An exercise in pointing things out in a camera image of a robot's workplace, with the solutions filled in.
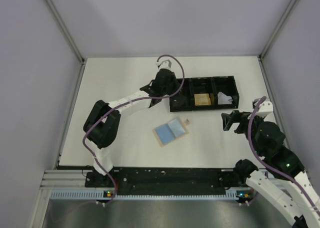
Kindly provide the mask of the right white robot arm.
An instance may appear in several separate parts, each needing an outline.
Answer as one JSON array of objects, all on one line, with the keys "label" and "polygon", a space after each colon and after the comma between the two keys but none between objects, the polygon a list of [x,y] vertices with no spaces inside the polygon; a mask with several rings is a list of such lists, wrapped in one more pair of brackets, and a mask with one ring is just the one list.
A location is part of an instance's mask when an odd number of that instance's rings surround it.
[{"label": "right white robot arm", "polygon": [[285,134],[273,122],[250,112],[223,113],[222,127],[230,130],[238,124],[236,134],[244,134],[258,162],[283,187],[274,185],[250,160],[239,160],[233,179],[240,186],[257,191],[286,218],[292,227],[319,227],[320,197],[309,181],[305,167],[295,153],[284,146]]}]

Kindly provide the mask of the black three-compartment tray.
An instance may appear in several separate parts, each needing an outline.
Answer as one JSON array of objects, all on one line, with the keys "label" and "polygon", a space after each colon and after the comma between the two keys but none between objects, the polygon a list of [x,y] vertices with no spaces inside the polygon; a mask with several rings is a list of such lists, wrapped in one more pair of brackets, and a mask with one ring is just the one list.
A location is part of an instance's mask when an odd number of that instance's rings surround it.
[{"label": "black three-compartment tray", "polygon": [[[235,109],[239,107],[240,96],[234,76],[186,78],[184,80],[178,79],[178,81],[182,81],[183,86],[177,95],[169,99],[171,112]],[[232,104],[218,105],[218,92],[232,96]],[[194,94],[200,93],[208,93],[212,104],[196,106]]]}]

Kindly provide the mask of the light blue card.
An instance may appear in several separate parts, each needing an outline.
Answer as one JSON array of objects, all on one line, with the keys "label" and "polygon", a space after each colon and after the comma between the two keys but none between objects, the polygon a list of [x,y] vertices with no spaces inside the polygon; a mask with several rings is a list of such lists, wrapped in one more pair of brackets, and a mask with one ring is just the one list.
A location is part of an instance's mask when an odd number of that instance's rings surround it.
[{"label": "light blue card", "polygon": [[155,134],[162,145],[167,145],[179,137],[187,134],[183,123],[178,119],[173,119],[155,128]]}]

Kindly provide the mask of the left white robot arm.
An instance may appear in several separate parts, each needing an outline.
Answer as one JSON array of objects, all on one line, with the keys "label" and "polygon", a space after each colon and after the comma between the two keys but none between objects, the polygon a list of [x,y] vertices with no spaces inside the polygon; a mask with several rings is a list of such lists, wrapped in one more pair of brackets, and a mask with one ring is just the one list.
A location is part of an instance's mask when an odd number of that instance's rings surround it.
[{"label": "left white robot arm", "polygon": [[184,72],[179,81],[173,71],[161,68],[155,79],[133,94],[111,102],[99,100],[94,104],[83,126],[85,135],[82,144],[93,157],[98,183],[108,186],[113,182],[111,149],[121,119],[175,96],[182,89],[184,82]]}]

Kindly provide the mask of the beige card holder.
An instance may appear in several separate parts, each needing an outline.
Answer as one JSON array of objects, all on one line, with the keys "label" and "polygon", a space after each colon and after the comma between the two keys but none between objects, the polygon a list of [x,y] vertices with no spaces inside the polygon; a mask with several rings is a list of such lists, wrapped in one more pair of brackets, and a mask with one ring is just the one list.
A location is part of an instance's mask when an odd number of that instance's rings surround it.
[{"label": "beige card holder", "polygon": [[184,137],[189,134],[188,125],[190,121],[188,119],[181,120],[175,118],[165,124],[162,124],[154,128],[153,134],[161,147],[164,147],[173,141]]}]

